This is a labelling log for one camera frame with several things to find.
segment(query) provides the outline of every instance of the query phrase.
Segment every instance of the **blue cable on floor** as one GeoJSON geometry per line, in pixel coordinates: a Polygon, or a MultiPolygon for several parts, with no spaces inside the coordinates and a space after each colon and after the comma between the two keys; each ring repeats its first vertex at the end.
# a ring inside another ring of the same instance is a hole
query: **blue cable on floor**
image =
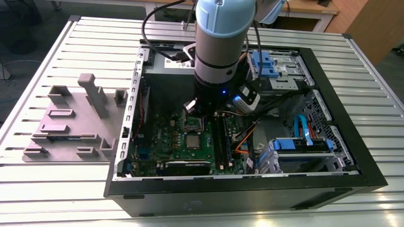
{"type": "Polygon", "coordinates": [[[15,100],[20,99],[20,97],[15,98],[15,99],[11,99],[11,100],[0,100],[0,103],[7,103],[7,102],[12,102],[15,100]]]}

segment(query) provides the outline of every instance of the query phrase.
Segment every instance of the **slotted aluminum surface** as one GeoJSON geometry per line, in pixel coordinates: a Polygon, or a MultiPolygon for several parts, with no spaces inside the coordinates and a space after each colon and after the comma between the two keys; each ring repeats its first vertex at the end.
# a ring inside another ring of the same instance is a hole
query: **slotted aluminum surface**
{"type": "MultiPolygon", "coordinates": [[[[80,73],[93,73],[105,93],[128,88],[141,38],[141,21],[83,17],[68,22],[31,84],[0,129],[0,223],[55,226],[404,226],[403,104],[367,63],[355,43],[341,35],[260,30],[267,45],[312,48],[388,186],[355,195],[319,210],[131,219],[104,200],[107,163],[32,164],[23,148],[49,104],[52,85],[72,92],[80,73]]],[[[195,26],[149,22],[149,39],[193,41],[195,26]]],[[[249,41],[256,43],[253,31],[249,41]]]]}

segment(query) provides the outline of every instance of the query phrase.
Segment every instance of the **motherboard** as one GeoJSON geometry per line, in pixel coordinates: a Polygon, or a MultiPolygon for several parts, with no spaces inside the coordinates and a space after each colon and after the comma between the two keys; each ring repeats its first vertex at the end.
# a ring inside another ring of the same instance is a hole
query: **motherboard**
{"type": "Polygon", "coordinates": [[[151,144],[136,146],[132,153],[133,176],[244,173],[243,157],[235,158],[231,150],[232,135],[239,131],[233,115],[208,119],[187,116],[183,111],[155,114],[152,122],[151,144]],[[217,134],[225,141],[215,141],[217,134]]]}

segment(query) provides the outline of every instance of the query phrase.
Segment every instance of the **wooden cabinet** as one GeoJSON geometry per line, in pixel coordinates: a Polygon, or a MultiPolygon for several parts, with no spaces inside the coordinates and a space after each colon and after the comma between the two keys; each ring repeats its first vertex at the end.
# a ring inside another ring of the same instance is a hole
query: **wooden cabinet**
{"type": "Polygon", "coordinates": [[[333,0],[340,14],[325,32],[348,33],[376,65],[404,38],[404,0],[333,0]]]}

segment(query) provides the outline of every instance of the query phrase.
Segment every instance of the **connector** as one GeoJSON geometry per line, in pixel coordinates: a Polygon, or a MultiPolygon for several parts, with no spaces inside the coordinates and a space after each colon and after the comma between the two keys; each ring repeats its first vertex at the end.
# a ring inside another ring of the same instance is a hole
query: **connector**
{"type": "Polygon", "coordinates": [[[191,58],[188,57],[188,55],[185,54],[185,52],[179,52],[176,53],[176,55],[171,56],[172,60],[176,62],[187,62],[191,60],[191,58]]]}

